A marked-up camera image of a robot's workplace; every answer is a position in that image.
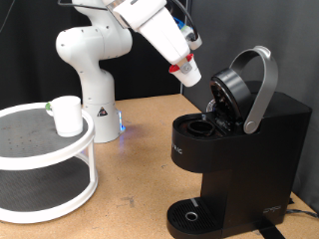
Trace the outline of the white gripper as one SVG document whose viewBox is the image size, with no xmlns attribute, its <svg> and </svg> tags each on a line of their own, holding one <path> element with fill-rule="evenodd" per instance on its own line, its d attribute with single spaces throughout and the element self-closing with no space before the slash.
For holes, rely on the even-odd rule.
<svg viewBox="0 0 319 239">
<path fill-rule="evenodd" d="M 133 6 L 130 13 L 131 27 L 143 35 L 172 65 L 189 54 L 186 39 L 164 5 Z M 191 63 L 184 63 L 180 70 L 188 74 L 192 70 Z"/>
</svg>

